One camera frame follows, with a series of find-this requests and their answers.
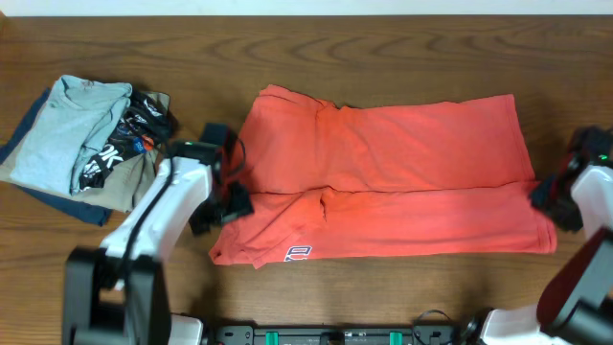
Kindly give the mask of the red t-shirt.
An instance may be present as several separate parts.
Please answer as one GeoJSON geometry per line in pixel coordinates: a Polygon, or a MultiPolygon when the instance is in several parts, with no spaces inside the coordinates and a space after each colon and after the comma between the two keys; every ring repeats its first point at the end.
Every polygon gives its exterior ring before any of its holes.
{"type": "Polygon", "coordinates": [[[556,250],[511,94],[353,108],[269,85],[239,136],[254,211],[217,265],[556,250]]]}

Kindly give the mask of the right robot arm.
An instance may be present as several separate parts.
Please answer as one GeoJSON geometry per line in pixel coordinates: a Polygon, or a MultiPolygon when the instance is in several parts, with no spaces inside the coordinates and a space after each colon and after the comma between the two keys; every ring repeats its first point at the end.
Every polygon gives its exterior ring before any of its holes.
{"type": "Polygon", "coordinates": [[[585,244],[537,304],[490,311],[479,344],[612,345],[612,157],[588,163],[570,196],[579,207],[585,244]]]}

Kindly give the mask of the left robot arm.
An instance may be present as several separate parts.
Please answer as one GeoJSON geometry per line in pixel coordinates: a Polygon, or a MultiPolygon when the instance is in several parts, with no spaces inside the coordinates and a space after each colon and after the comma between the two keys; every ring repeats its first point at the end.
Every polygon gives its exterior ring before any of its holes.
{"type": "Polygon", "coordinates": [[[97,248],[65,263],[61,341],[77,344],[206,344],[205,323],[170,310],[164,263],[185,227],[200,236],[251,212],[227,168],[234,147],[176,141],[152,185],[97,248]]]}

